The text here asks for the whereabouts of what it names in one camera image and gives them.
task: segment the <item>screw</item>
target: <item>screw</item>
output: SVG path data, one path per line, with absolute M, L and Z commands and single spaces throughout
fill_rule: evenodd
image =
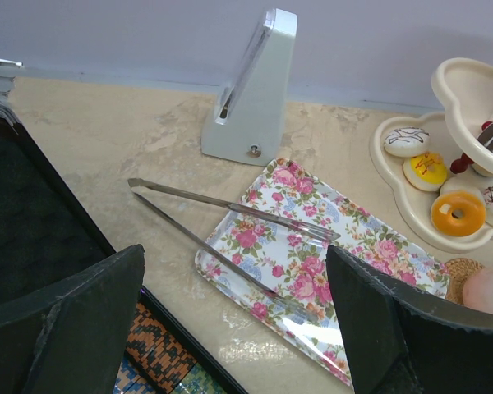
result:
M 259 145 L 252 145 L 250 147 L 250 150 L 247 152 L 247 154 L 251 158 L 258 158 L 261 156 L 261 148 L 259 147 Z

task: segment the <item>orange glazed donut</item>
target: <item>orange glazed donut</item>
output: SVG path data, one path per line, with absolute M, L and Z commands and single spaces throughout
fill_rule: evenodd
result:
M 431 221 L 436 230 L 447 236 L 470 236 L 484 224 L 484 204 L 467 191 L 441 195 L 431 206 Z

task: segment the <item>marble countertop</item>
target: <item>marble countertop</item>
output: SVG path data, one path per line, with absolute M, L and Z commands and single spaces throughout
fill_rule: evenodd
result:
M 145 285 L 249 392 L 352 390 L 271 332 L 196 271 L 196 245 L 136 201 L 127 178 L 142 177 L 237 200 L 261 167 L 203 156 L 208 94 L 16 79 L 16 114 L 113 247 L 145 247 Z M 280 157 L 291 158 L 441 261 L 414 234 L 374 169 L 369 138 L 392 112 L 289 103 Z M 161 207 L 206 238 L 226 212 L 161 195 Z M 493 241 L 465 254 L 493 264 Z

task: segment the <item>white wall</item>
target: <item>white wall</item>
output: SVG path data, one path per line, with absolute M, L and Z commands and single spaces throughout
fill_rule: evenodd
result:
M 435 106 L 442 61 L 493 64 L 493 0 L 0 0 L 0 57 L 219 85 L 265 7 L 298 16 L 294 93 Z

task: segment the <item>metal tongs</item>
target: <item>metal tongs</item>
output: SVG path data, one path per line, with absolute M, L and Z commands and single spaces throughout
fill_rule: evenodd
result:
M 183 197 L 185 199 L 192 199 L 194 201 L 199 201 L 201 203 L 216 205 L 221 208 L 227 208 L 231 211 L 235 211 L 238 213 L 251 215 L 255 218 L 260 218 L 266 220 L 267 222 L 272 222 L 279 224 L 281 226 L 288 227 L 291 230 L 296 232 L 300 232 L 305 236 L 309 236 L 310 238 L 314 238 L 320 240 L 322 242 L 332 242 L 338 239 L 341 235 L 335 233 L 334 231 L 325 229 L 323 227 L 317 226 L 315 224 L 310 224 L 306 222 L 301 222 L 298 220 L 292 220 L 287 218 L 282 218 L 277 215 L 273 215 L 272 213 L 262 212 L 257 209 L 253 209 L 250 207 L 246 207 L 245 205 L 232 203 L 228 201 L 224 201 L 222 199 L 215 199 L 212 197 L 208 197 L 205 195 L 198 195 L 196 193 L 191 193 L 189 191 L 175 189 L 170 186 L 159 185 L 154 182 L 145 181 L 140 178 L 130 178 L 128 179 L 128 185 L 133 189 L 134 187 L 145 187 L 150 190 L 159 191 L 162 193 L 166 193 L 169 195 L 176 195 L 178 197 Z M 268 288 L 263 283 L 259 282 L 255 278 L 251 277 L 248 273 L 240 269 L 236 264 L 226 258 L 224 255 L 219 253 L 212 246 L 204 242 L 201 238 L 196 236 L 193 232 L 184 227 L 181 223 L 176 221 L 174 218 L 170 217 L 167 213 L 165 213 L 162 209 L 151 203 L 146 197 L 141 195 L 140 193 L 132 190 L 131 191 L 137 199 L 139 199 L 144 205 L 150 208 L 152 211 L 157 213 L 164 220 L 172 224 L 179 231 L 184 233 L 190 239 L 192 239 L 195 243 L 198 244 L 205 252 L 214 256 L 220 263 L 224 264 L 228 269 L 234 271 L 237 275 L 247 280 L 250 284 L 254 285 L 257 290 L 261 291 L 263 294 L 268 296 L 274 303 L 283 306 L 285 309 L 290 309 L 293 313 L 302 318 L 311 320 L 312 322 L 317 322 L 318 318 L 315 314 L 313 314 L 308 309 L 304 308 L 302 304 L 299 302 L 287 299 L 279 295 L 274 290 Z

